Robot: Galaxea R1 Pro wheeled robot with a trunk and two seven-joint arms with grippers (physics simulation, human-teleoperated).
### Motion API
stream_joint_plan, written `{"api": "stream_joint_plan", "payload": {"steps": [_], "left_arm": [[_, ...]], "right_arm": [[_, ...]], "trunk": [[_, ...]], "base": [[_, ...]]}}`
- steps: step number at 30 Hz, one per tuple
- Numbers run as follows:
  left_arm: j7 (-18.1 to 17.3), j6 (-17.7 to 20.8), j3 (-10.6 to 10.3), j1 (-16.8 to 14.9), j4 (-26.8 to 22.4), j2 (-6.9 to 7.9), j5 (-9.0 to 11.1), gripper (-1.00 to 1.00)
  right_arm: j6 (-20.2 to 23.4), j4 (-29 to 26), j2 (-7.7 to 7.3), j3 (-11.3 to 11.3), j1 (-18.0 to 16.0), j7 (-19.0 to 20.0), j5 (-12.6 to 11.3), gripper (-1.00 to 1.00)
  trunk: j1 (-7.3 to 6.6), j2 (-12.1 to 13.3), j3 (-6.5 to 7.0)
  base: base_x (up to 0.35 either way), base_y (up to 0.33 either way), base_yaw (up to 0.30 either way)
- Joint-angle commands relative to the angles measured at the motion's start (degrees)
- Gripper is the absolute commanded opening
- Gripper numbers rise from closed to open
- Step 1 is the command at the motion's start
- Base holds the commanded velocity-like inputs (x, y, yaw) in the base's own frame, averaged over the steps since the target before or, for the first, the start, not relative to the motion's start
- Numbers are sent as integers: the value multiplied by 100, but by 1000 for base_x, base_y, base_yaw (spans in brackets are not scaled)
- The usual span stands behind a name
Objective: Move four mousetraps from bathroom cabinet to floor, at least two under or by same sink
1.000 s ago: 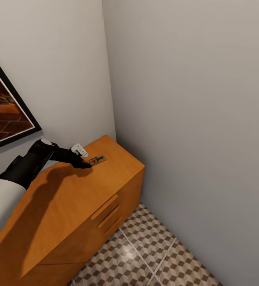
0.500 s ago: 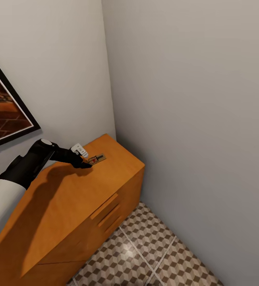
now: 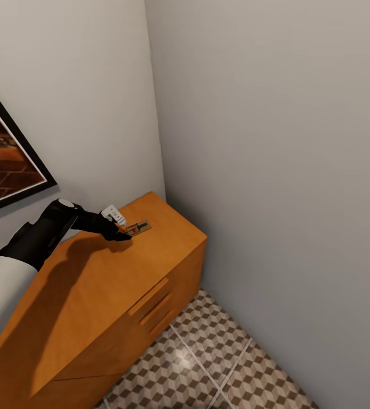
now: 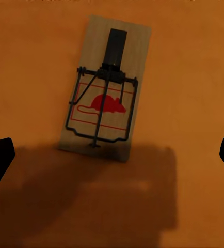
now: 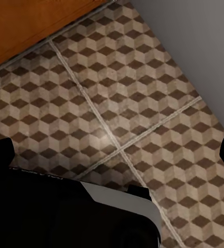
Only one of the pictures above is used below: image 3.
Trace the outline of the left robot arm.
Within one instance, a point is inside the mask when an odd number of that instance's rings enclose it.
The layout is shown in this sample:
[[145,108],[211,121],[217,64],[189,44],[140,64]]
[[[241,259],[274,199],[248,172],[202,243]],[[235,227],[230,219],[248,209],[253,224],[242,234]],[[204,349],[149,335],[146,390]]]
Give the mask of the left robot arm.
[[0,250],[0,335],[45,260],[71,227],[101,233],[109,241],[130,240],[132,236],[118,232],[115,223],[127,225],[114,206],[99,214],[89,213],[61,198],[50,203],[35,224],[24,223]]

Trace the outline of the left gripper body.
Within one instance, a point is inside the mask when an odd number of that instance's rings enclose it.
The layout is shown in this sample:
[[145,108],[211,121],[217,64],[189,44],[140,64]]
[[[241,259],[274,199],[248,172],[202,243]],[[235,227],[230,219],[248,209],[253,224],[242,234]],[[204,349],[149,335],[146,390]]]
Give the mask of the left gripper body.
[[87,232],[101,233],[106,240],[112,240],[119,230],[115,221],[109,221],[107,218],[104,218],[101,213],[93,213],[93,215],[94,222]]

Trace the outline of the mousetrap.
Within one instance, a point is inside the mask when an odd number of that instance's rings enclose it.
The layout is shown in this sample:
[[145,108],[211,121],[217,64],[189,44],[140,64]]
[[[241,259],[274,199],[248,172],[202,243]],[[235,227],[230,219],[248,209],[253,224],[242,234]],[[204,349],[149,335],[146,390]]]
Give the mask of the mousetrap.
[[151,226],[150,226],[149,221],[144,220],[144,221],[134,224],[133,226],[125,228],[123,232],[129,236],[134,237],[136,235],[139,235],[139,233],[142,233],[150,228]]

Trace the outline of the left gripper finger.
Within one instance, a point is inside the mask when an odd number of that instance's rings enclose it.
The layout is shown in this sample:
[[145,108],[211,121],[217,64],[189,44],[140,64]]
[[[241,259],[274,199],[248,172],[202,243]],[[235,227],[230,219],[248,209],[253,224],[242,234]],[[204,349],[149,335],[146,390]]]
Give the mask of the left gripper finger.
[[130,240],[132,238],[132,236],[129,236],[125,233],[121,233],[121,232],[117,232],[117,234],[114,236],[114,238],[112,239],[112,241],[116,240],[116,241],[126,241],[126,240]]

